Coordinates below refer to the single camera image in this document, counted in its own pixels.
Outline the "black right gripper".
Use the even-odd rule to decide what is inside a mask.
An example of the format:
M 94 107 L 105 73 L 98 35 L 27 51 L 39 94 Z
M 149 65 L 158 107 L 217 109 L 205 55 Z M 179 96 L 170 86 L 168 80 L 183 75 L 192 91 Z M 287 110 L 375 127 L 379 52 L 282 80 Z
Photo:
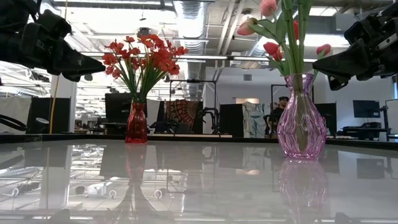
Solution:
M 386 78 L 398 73 L 398 12 L 372 13 L 357 22 L 358 40 L 344 52 L 317 60 L 313 68 L 327 75 L 331 91 L 349 79 Z

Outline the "orange mandala tapestry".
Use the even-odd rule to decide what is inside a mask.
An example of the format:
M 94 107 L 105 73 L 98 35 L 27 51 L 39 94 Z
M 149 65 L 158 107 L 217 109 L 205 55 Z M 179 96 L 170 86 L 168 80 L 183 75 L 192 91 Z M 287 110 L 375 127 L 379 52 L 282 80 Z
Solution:
M 190 131 L 195 134 L 202 133 L 203 121 L 199 117 L 199 112 L 203 108 L 201 101 L 166 101 L 165 106 L 167 119 L 188 124 Z

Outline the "person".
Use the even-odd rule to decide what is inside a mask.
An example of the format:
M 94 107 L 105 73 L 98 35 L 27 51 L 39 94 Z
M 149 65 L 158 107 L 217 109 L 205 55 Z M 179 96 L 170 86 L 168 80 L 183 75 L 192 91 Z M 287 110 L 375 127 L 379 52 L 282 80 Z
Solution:
M 285 110 L 285 107 L 287 106 L 287 103 L 289 102 L 289 98 L 287 96 L 281 96 L 279 98 L 279 102 L 277 106 L 271 111 L 268 124 L 270 127 L 270 134 L 276 134 L 277 133 L 277 125 L 279 123 L 279 120 L 282 116 L 282 113 Z

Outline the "black metal frame rig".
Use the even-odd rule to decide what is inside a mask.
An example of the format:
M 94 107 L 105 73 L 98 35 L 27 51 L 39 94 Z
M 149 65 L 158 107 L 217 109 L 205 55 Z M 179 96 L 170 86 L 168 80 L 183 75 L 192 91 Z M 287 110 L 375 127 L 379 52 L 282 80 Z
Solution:
M 197 106 L 197 111 L 195 112 L 195 119 L 205 123 L 204 117 L 209 114 L 211 116 L 211 130 L 212 134 L 220 134 L 220 112 L 217 108 L 218 95 L 216 81 L 214 80 L 201 80 L 201 79 L 188 79 L 188 80 L 171 80 L 169 85 L 169 103 L 171 103 L 171 97 L 174 94 L 175 89 L 181 89 L 182 91 L 187 90 L 189 93 L 191 91 L 190 85 L 201 85 L 207 86 L 214 93 L 214 106 L 212 108 L 205 107 L 205 103 L 200 108 Z

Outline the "pink ribbed glass vase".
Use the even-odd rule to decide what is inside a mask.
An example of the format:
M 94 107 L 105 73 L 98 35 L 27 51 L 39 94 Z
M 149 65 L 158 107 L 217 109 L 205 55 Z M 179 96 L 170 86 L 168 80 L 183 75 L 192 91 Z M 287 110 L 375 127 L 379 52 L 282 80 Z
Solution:
M 277 140 L 287 157 L 317 158 L 326 142 L 326 124 L 312 100 L 313 75 L 285 77 L 290 98 L 277 123 Z

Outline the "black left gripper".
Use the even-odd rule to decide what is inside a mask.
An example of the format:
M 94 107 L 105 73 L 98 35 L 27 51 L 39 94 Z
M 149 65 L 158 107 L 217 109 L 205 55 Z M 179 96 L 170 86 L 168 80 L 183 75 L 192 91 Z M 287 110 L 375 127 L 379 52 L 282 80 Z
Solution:
M 83 75 L 105 71 L 101 62 L 72 49 L 64 38 L 51 37 L 38 22 L 26 24 L 21 33 L 0 28 L 0 61 L 43 68 L 71 82 L 79 82 Z

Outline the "blue white patterned cloth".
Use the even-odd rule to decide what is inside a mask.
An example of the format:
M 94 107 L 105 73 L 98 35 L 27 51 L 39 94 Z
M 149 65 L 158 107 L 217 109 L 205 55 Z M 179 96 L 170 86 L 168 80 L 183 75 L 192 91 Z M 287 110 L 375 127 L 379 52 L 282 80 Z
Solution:
M 245 138 L 264 138 L 267 123 L 264 116 L 269 114 L 265 104 L 244 102 L 243 109 L 243 134 Z

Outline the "red glass vase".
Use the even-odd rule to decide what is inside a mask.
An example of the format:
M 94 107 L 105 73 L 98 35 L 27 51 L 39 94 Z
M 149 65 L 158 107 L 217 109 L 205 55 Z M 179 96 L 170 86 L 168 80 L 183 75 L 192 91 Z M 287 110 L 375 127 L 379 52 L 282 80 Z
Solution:
M 147 142 L 145 107 L 145 103 L 131 103 L 131 110 L 127 119 L 125 143 L 143 144 Z

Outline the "black computer monitor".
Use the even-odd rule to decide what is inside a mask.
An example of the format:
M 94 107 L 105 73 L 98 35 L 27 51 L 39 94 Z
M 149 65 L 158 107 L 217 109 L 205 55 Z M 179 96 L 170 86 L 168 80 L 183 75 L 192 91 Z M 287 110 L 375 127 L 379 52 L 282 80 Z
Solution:
M 380 118 L 380 105 L 375 100 L 353 100 L 355 118 Z
M 131 109 L 131 95 L 129 93 L 105 94 L 106 119 L 110 123 L 127 123 Z

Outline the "white panel on stand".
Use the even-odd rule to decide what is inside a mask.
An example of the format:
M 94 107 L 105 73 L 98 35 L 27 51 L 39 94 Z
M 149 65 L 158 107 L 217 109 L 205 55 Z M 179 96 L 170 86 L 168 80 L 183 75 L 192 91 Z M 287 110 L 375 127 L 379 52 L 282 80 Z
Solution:
M 398 134 L 398 99 L 386 100 L 387 121 L 391 134 Z

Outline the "silver ventilation duct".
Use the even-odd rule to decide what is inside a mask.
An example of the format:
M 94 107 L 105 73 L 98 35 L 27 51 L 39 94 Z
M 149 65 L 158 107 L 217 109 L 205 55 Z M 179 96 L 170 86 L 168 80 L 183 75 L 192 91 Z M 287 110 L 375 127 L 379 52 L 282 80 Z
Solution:
M 189 50 L 188 54 L 204 55 L 205 22 L 208 3 L 201 1 L 173 1 L 177 14 L 178 36 L 180 45 Z M 186 80 L 204 80 L 202 71 L 204 62 L 187 62 Z M 201 101 L 203 83 L 186 83 L 184 97 L 187 100 Z

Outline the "black partition panel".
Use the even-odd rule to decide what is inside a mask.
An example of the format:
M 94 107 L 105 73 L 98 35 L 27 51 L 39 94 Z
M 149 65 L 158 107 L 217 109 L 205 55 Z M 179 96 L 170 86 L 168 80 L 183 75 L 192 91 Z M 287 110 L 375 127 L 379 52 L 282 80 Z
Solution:
M 220 105 L 220 132 L 243 138 L 243 106 L 242 104 Z
M 27 134 L 49 133 L 51 108 L 51 98 L 32 98 L 27 120 Z M 52 134 L 69 132 L 69 121 L 70 99 L 56 98 L 52 120 Z

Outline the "red blossom spray green stems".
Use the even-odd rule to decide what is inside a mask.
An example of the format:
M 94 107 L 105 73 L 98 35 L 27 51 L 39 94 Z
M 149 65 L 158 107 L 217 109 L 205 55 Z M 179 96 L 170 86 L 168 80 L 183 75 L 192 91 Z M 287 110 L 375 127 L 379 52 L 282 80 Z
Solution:
M 122 42 L 114 40 L 105 47 L 111 53 L 104 54 L 102 59 L 106 66 L 105 73 L 114 79 L 120 78 L 127 86 L 132 101 L 142 103 L 138 90 L 138 79 L 136 77 L 136 73 L 140 70 L 139 54 L 141 51 L 139 48 L 132 46 L 134 42 L 135 39 L 131 36 L 126 36 Z
M 160 61 L 159 68 L 169 75 L 178 75 L 180 73 L 180 67 L 177 64 L 177 60 L 180 56 L 185 55 L 189 50 L 185 47 L 164 47 L 159 50 Z
M 159 68 L 159 50 L 164 47 L 173 46 L 170 42 L 165 43 L 157 35 L 142 35 L 139 42 L 144 46 L 145 56 L 139 59 L 138 87 L 142 103 L 146 102 L 147 95 L 160 80 L 168 74 Z

